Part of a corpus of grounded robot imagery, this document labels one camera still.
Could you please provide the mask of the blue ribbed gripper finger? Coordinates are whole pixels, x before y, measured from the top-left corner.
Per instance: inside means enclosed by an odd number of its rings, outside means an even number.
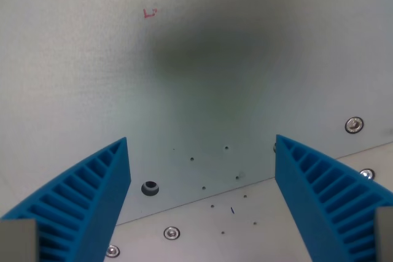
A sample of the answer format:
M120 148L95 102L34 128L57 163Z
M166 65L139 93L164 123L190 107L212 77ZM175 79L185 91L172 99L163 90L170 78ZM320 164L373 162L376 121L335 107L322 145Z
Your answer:
M391 191L282 135L275 180L313 261L376 261L375 210L392 205Z
M123 137L40 187L2 220L36 221L39 261L103 261L130 183Z

